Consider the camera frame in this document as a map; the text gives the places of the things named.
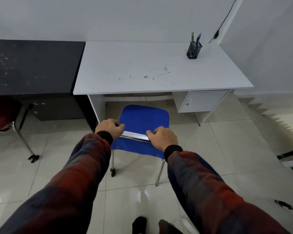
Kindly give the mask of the red chair with metal legs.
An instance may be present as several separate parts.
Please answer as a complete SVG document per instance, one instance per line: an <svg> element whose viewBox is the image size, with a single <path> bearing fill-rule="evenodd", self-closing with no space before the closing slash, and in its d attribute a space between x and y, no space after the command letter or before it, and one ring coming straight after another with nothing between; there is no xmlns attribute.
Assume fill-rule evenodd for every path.
<svg viewBox="0 0 293 234"><path fill-rule="evenodd" d="M25 109L19 127L16 126L16 120L21 112L21 109L22 104L19 101L9 96L0 96L0 133L4 133L12 129L29 151L30 157L28 160L31 161L31 163L35 163L40 156L32 151L27 141L21 134L21 129L29 112L28 109Z"/></svg>

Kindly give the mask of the person's black sock foot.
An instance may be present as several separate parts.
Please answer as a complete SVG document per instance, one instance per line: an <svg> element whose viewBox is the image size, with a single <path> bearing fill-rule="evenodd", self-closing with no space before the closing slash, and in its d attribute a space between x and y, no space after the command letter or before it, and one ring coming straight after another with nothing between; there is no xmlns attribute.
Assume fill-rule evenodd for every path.
<svg viewBox="0 0 293 234"><path fill-rule="evenodd" d="M132 223L132 234L146 234L147 218L137 217Z"/></svg>

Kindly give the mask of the black desk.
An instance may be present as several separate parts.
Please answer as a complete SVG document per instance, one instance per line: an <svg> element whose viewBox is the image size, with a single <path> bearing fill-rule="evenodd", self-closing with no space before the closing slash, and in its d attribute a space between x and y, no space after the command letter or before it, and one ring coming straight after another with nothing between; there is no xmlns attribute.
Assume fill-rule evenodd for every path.
<svg viewBox="0 0 293 234"><path fill-rule="evenodd" d="M74 88L86 42L0 39L0 99L18 101L40 121L98 120Z"/></svg>

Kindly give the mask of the person's dark red foot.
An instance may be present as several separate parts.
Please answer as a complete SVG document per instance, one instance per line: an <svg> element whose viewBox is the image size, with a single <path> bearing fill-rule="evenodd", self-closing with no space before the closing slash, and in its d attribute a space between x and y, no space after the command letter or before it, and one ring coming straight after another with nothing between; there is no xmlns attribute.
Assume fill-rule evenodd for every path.
<svg viewBox="0 0 293 234"><path fill-rule="evenodd" d="M177 229L174 225L167 222L166 220L161 219L158 225L159 234L183 234L179 229Z"/></svg>

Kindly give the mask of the black tipped metal rod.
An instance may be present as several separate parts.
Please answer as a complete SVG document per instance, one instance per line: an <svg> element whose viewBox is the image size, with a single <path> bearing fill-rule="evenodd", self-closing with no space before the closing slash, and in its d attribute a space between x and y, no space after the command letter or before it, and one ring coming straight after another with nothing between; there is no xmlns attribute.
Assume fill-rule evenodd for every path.
<svg viewBox="0 0 293 234"><path fill-rule="evenodd" d="M293 210L293 206L284 202L284 201L280 201L280 200L274 200L274 202L276 204L278 204L280 207L285 207L285 208L288 208L289 210Z"/></svg>

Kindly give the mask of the blue chair with metal frame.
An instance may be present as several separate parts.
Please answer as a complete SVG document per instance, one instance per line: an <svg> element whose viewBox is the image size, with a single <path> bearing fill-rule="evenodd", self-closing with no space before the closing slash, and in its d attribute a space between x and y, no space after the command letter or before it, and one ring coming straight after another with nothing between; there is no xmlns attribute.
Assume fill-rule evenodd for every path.
<svg viewBox="0 0 293 234"><path fill-rule="evenodd" d="M114 177L116 174L114 168L115 150L149 155L162 160L159 175L156 180L156 186L158 186L165 164L164 152L156 149L152 145L146 135L146 131L150 130L153 132L160 126L168 128L169 113L166 110L155 107L128 105L124 107L119 122L120 124L125 124L125 130L111 145L111 176Z"/></svg>

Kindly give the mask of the person's right forearm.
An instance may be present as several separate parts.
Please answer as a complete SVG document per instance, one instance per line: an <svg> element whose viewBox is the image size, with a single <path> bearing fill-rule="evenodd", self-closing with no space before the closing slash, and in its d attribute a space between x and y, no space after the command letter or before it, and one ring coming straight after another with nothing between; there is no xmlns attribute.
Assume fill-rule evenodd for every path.
<svg viewBox="0 0 293 234"><path fill-rule="evenodd" d="M200 234L290 234L235 193L198 154L169 145L164 158L176 197Z"/></svg>

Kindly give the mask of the black mesh pen holder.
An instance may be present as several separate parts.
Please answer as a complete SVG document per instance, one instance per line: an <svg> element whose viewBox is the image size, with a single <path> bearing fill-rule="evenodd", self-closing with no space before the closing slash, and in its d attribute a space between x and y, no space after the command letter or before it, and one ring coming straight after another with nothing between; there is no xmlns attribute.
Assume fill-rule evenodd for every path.
<svg viewBox="0 0 293 234"><path fill-rule="evenodd" d="M190 43L188 51L187 51L187 58L197 59L201 48L202 48L202 44L200 42L198 44Z"/></svg>

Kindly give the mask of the person's left forearm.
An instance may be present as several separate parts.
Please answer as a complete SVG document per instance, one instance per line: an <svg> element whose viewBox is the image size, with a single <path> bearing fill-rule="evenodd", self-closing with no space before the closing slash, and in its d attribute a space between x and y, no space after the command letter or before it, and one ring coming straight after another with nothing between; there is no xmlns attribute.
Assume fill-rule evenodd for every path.
<svg viewBox="0 0 293 234"><path fill-rule="evenodd" d="M87 234L112 142L106 131L85 135L63 169L19 206L0 234Z"/></svg>

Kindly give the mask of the white desk with cabinet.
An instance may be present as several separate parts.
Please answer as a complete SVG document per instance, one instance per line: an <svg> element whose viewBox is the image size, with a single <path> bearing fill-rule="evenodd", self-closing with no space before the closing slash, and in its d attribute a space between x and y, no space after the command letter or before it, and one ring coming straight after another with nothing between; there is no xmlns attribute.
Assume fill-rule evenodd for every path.
<svg viewBox="0 0 293 234"><path fill-rule="evenodd" d="M73 94L86 95L98 122L106 102L173 99L201 126L231 90L252 83L218 44L188 59L187 43L88 41Z"/></svg>

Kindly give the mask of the person's left hand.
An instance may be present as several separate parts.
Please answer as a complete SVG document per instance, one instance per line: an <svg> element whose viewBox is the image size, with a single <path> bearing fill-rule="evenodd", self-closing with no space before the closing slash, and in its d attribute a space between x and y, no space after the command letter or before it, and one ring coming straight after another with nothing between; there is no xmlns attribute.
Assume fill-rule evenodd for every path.
<svg viewBox="0 0 293 234"><path fill-rule="evenodd" d="M103 120L102 122L100 122L97 125L97 127L95 129L95 133L98 134L101 131L108 132L112 136L113 140L115 140L121 136L121 134L113 134L113 132L112 132L112 119L111 118L109 118L107 120Z"/></svg>

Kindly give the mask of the white staircase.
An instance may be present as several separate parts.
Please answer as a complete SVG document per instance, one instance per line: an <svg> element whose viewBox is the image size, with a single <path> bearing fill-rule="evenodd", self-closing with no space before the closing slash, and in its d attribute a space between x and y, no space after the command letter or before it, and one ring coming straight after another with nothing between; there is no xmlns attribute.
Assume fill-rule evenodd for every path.
<svg viewBox="0 0 293 234"><path fill-rule="evenodd" d="M276 156L293 151L293 93L234 94Z"/></svg>

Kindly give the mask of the person's right hand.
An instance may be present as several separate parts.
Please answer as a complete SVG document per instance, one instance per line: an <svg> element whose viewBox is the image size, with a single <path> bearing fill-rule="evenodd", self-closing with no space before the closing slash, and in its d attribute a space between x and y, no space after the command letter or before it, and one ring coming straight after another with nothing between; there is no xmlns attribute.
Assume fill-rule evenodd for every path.
<svg viewBox="0 0 293 234"><path fill-rule="evenodd" d="M153 131L153 134L155 137L151 143L156 149L164 152L168 146L178 145L177 136L169 128L158 127Z"/></svg>

